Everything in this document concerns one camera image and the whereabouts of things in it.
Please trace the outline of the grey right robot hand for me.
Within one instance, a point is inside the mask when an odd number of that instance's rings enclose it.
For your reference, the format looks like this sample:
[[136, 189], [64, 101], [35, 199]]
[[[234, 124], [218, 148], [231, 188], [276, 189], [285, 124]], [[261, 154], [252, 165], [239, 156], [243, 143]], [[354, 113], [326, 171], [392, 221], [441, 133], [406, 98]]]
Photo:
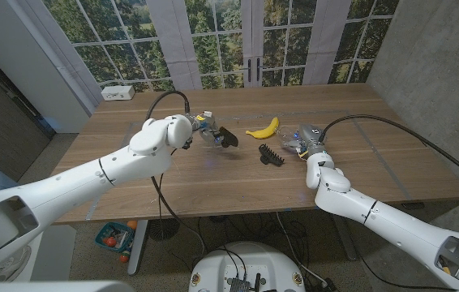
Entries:
[[300, 124], [293, 134], [288, 135], [288, 140], [284, 142], [284, 145], [306, 160], [313, 154], [326, 152], [324, 143], [320, 141], [322, 134], [323, 130], [316, 126]]

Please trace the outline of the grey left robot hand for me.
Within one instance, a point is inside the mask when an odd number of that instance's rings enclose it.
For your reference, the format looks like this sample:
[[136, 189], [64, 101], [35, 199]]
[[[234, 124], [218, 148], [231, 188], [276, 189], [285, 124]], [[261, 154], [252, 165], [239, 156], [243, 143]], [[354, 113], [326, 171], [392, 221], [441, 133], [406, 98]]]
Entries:
[[187, 117], [191, 121], [193, 132], [199, 132], [201, 138], [213, 147], [222, 146], [224, 136], [211, 111], [189, 114]]

